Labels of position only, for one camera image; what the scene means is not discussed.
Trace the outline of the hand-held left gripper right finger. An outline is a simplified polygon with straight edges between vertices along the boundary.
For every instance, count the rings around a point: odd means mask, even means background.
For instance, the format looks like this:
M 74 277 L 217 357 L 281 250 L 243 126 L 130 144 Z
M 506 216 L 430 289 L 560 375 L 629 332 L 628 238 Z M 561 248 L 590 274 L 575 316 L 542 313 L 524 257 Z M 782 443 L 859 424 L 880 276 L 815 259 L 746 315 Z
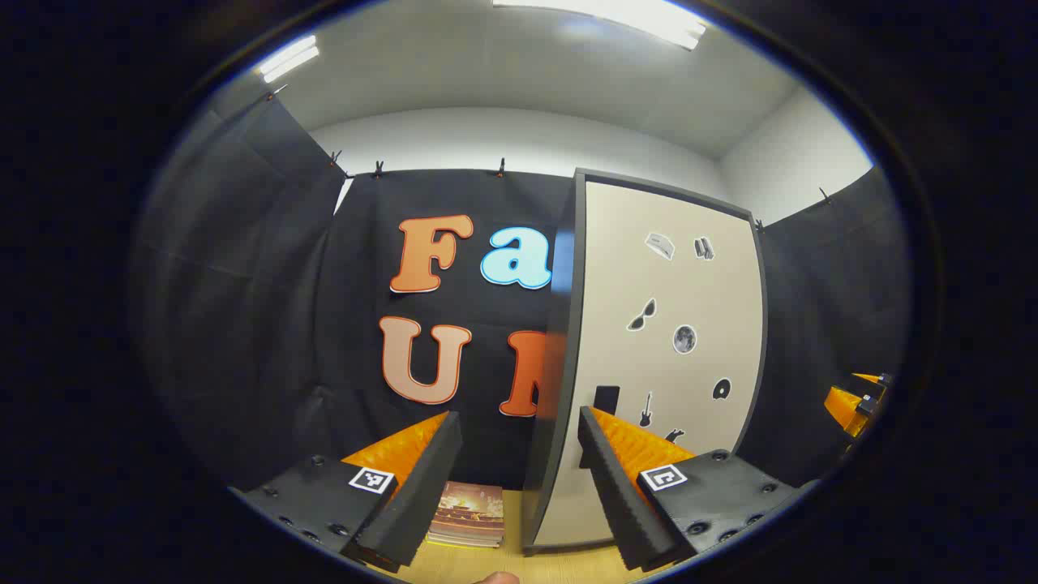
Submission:
M 581 408 L 577 437 L 627 569 L 719 554 L 800 501 L 726 449 L 693 455 L 599 408 Z

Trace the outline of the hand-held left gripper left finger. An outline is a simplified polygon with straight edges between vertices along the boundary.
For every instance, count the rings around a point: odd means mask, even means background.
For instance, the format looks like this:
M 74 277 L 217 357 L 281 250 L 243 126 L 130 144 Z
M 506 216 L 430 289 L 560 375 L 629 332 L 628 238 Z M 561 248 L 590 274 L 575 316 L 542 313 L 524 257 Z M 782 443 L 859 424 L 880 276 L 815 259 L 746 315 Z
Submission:
M 349 456 L 312 454 L 233 492 L 309 547 L 397 573 L 418 553 L 462 443 L 460 415 L 448 411 Z

